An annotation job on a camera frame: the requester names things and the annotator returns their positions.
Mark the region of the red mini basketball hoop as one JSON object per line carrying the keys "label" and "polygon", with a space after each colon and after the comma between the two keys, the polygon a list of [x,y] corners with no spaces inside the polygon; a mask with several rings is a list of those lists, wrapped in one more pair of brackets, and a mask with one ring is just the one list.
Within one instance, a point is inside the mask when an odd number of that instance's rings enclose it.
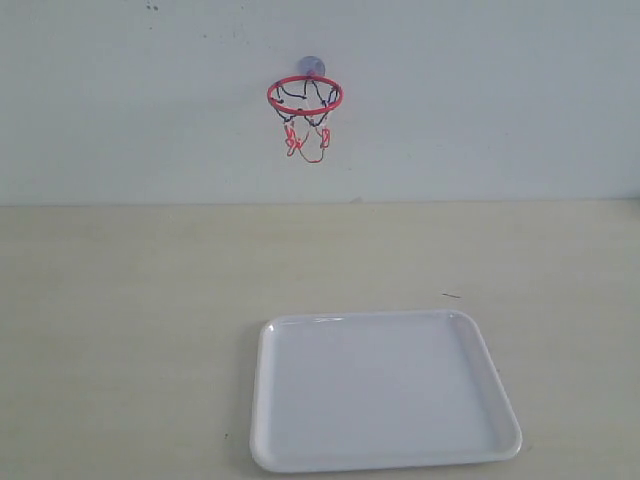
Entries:
{"label": "red mini basketball hoop", "polygon": [[270,85],[266,98],[282,123],[286,155],[321,163],[332,139],[330,116],[344,100],[342,86],[320,75],[293,75]]}

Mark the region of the white plastic tray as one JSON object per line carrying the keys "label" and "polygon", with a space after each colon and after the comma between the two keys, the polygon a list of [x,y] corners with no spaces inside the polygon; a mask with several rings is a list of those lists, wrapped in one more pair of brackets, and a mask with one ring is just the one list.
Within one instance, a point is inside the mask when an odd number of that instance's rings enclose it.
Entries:
{"label": "white plastic tray", "polygon": [[260,332],[249,446],[266,471],[491,463],[514,458],[522,442],[463,312],[291,315]]}

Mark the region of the clear suction cup mount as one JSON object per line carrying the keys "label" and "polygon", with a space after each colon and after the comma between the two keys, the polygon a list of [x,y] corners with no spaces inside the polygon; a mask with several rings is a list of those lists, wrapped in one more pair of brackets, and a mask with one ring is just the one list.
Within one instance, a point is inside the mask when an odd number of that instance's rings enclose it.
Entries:
{"label": "clear suction cup mount", "polygon": [[298,61],[297,71],[304,76],[324,77],[326,67],[324,62],[317,56],[305,56]]}

